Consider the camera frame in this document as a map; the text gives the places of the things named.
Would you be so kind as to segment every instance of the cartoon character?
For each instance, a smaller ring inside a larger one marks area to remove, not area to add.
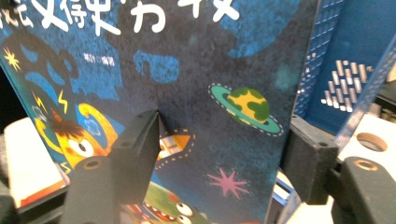
[[[47,129],[46,124],[38,118],[35,119],[35,127],[48,146],[63,154],[72,168],[85,158],[107,155],[111,150],[111,146],[118,137],[116,131],[107,118],[93,106],[80,104],[78,105],[78,110],[85,118],[93,116],[102,126],[107,140],[106,148],[103,148],[96,139],[80,125],[72,120],[62,119],[61,116],[52,110],[54,119],[50,119],[49,124],[50,128],[56,134],[56,138],[59,143],[59,146],[57,146],[45,134],[45,130]]]
[[[143,205],[161,223],[209,224],[203,214],[186,205],[173,192],[153,182],[148,185],[148,194]]]

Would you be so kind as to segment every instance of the children's book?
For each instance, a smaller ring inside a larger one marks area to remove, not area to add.
[[[264,222],[318,0],[14,1],[1,65],[65,174],[158,109],[134,222]]]

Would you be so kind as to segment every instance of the ringed planet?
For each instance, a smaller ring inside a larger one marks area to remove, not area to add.
[[[212,99],[221,105],[239,123],[246,124],[271,136],[283,134],[282,125],[270,115],[266,99],[249,87],[234,91],[220,84],[209,86]]]

